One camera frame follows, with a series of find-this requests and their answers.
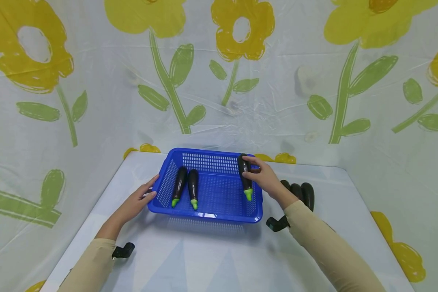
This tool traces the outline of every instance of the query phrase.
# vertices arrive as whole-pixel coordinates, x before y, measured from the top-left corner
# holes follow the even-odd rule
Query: wall
[[[438,291],[438,0],[0,1],[0,291],[46,279],[126,151],[173,147],[347,169]]]

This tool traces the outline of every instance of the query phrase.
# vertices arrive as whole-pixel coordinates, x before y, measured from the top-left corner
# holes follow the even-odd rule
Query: beige long-sleeve shirt
[[[284,210],[290,233],[339,292],[385,292],[368,264],[304,203]],[[94,239],[58,292],[99,292],[114,266],[115,241]]]

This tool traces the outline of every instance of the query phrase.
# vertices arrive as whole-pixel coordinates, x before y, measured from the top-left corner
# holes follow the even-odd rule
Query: basket
[[[237,223],[259,222],[263,216],[262,190],[253,182],[252,200],[247,200],[238,174],[238,155],[240,153],[172,149],[152,187],[153,191],[157,191],[157,196],[148,203],[149,210],[173,216],[211,218]],[[185,185],[182,197],[175,208],[171,206],[177,170],[182,166],[188,171],[198,170],[196,211],[189,202],[188,185]]]

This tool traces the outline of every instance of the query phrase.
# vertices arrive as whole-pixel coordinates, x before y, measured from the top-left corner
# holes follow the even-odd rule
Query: table surface
[[[55,292],[106,219],[161,168],[166,154],[131,152],[66,249],[41,292]],[[414,292],[360,194],[337,167],[269,163],[279,179],[309,182],[314,212],[365,259],[388,292]],[[283,211],[263,192],[257,224],[228,224],[154,214],[146,208],[122,229],[118,246],[135,244],[117,259],[103,292],[330,292],[317,264],[287,230],[265,224]]]

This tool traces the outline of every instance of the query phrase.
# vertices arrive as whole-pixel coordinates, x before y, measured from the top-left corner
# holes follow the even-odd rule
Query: right hand
[[[256,182],[273,199],[277,200],[279,194],[286,193],[286,187],[281,184],[274,170],[267,163],[258,157],[243,156],[243,160],[249,161],[259,169],[251,169],[250,172],[243,172],[243,177]]]

